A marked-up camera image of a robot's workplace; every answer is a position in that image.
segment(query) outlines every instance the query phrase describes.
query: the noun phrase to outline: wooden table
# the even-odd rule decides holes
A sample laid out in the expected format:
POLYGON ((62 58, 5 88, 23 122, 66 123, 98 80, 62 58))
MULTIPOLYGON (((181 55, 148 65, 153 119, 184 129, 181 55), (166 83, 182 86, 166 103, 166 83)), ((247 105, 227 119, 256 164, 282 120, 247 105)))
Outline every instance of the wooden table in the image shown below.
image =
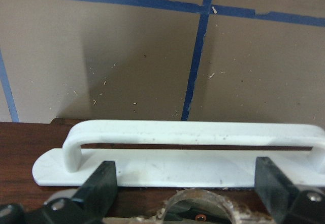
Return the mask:
MULTIPOLYGON (((54 120, 51 124, 0 122, 0 204, 20 203, 27 211, 39 208, 62 187, 40 187, 31 174, 35 160, 52 148, 60 148, 73 120, 54 120)), ((176 193, 175 188, 119 188, 108 216, 152 216, 164 200, 176 193)), ((212 190, 247 205, 252 211, 266 210, 252 190, 212 190)))

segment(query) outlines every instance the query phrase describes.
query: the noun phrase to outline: wood shavings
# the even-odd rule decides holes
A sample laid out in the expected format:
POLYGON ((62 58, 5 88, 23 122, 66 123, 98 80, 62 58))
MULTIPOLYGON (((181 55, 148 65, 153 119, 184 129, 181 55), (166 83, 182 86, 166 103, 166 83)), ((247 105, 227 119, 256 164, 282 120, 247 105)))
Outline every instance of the wood shavings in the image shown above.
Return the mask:
POLYGON ((214 14, 217 14, 218 13, 217 10, 214 7, 212 7, 212 10, 213 10, 213 13, 214 14))
POLYGON ((165 208, 161 208, 161 210, 157 213, 158 219, 161 219, 163 217, 165 211, 166 211, 165 208))
POLYGON ((212 73, 210 76, 208 76, 207 78, 210 79, 214 76, 215 73, 212 73))
POLYGON ((135 219, 137 220, 137 221, 140 221, 140 222, 143 222, 144 221, 144 218, 143 217, 135 217, 135 219))

